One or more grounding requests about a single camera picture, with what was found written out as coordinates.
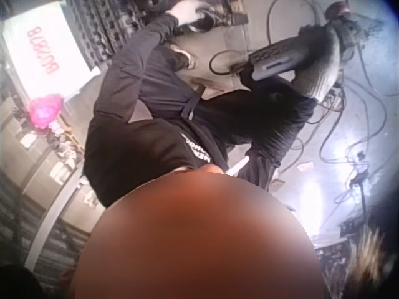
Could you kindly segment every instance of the concrete floor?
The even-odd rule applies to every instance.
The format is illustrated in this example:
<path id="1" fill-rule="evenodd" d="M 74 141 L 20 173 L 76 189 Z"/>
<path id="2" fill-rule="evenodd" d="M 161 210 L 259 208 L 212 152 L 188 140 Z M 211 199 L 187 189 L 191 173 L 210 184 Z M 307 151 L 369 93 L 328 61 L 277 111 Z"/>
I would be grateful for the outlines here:
<path id="1" fill-rule="evenodd" d="M 232 77 L 217 77 L 208 70 L 212 55 L 221 50 L 256 50 L 267 45 L 266 14 L 272 0 L 244 1 L 249 15 L 249 24 L 232 28 L 218 28 L 207 34 L 192 34 L 177 40 L 183 48 L 199 57 L 198 68 L 194 71 L 182 72 L 183 78 L 203 77 L 223 84 L 226 90 L 240 88 L 239 82 Z M 333 1 L 319 0 L 323 9 Z M 375 86 L 384 93 L 398 92 L 398 21 L 382 1 L 352 0 L 352 10 L 377 18 L 384 22 L 379 35 L 372 37 L 363 52 L 370 78 Z M 297 34 L 301 26 L 313 24 L 311 9 L 304 1 L 281 0 L 276 4 L 271 17 L 271 32 L 273 41 L 278 41 Z M 236 57 L 221 57 L 216 66 L 223 67 L 229 59 Z M 359 57 L 356 56 L 345 69 L 346 76 L 355 78 L 367 87 L 367 81 L 361 69 Z M 76 137 L 84 143 L 89 121 L 92 117 L 92 106 L 99 92 L 103 75 L 93 79 L 75 98 L 66 103 L 64 115 L 73 127 Z M 355 88 L 367 103 L 370 119 L 370 131 L 378 130 L 383 122 L 383 110 L 380 104 L 367 93 L 359 90 L 349 82 L 349 87 Z M 342 121 L 324 149 L 324 156 L 341 158 L 345 156 L 347 146 L 367 135 L 365 109 L 359 98 L 349 89 L 347 92 L 347 108 Z M 382 132 L 370 141 L 366 160 L 370 163 L 370 172 L 384 168 L 365 183 L 367 204 L 373 206 L 381 200 L 381 190 L 386 190 L 390 178 L 398 170 L 398 98 L 381 98 L 387 107 L 387 124 Z M 315 120 L 323 114 L 317 109 Z M 284 204 L 293 207 L 296 216 L 315 246 L 325 244 L 325 241 L 335 241 L 339 238 L 339 224 L 348 216 L 361 211 L 360 193 L 353 191 L 353 196 L 340 204 L 334 203 L 334 198 L 347 189 L 346 180 L 352 172 L 347 164 L 325 164 L 319 158 L 319 148 L 323 139 L 332 127 L 337 115 L 331 115 L 321 126 L 312 141 L 306 147 L 300 161 L 284 173 L 280 179 L 286 183 L 274 192 L 274 196 Z M 300 134 L 306 140 L 314 126 L 307 125 Z M 231 153 L 231 162 L 243 157 L 245 146 Z M 355 157 L 360 151 L 366 150 L 366 144 L 358 145 L 352 151 Z M 290 151 L 283 161 L 282 168 L 296 159 L 298 151 Z M 313 162 L 313 167 L 299 171 L 296 167 L 302 163 Z"/>

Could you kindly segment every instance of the sneaker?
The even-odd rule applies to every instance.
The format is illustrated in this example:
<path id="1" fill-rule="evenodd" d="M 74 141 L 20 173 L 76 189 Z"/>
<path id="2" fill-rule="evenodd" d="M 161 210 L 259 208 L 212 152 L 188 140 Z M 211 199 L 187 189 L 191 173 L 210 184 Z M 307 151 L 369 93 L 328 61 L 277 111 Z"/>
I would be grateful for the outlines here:
<path id="1" fill-rule="evenodd" d="M 193 54 L 190 54 L 187 51 L 181 49 L 178 45 L 170 44 L 170 49 L 176 53 L 183 54 L 188 59 L 188 66 L 185 68 L 186 70 L 193 70 L 196 67 L 197 57 Z"/>

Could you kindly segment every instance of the angle grinder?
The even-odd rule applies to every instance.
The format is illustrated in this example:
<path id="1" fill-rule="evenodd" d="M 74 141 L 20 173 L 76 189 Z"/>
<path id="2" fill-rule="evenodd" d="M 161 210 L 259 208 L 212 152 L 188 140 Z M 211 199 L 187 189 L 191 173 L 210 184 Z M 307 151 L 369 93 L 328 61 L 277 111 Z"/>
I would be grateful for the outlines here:
<path id="1" fill-rule="evenodd" d="M 356 45 L 365 38 L 357 18 L 345 2 L 329 6 L 325 18 L 328 23 L 323 28 L 334 27 L 340 39 L 342 62 L 349 61 L 354 56 Z M 254 68 L 252 78 L 260 81 L 311 63 L 321 54 L 320 42 L 320 35 L 317 34 L 306 39 L 292 37 L 253 52 L 248 62 Z"/>

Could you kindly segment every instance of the pink plastic bag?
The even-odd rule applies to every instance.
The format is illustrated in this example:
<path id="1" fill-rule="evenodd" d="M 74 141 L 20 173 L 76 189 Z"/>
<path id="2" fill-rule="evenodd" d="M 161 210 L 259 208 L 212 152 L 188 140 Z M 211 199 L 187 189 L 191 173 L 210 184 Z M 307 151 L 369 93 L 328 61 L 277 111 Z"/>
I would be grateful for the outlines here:
<path id="1" fill-rule="evenodd" d="M 61 95 L 47 95 L 35 98 L 29 104 L 29 116 L 33 124 L 39 129 L 44 129 L 57 118 L 64 104 Z"/>

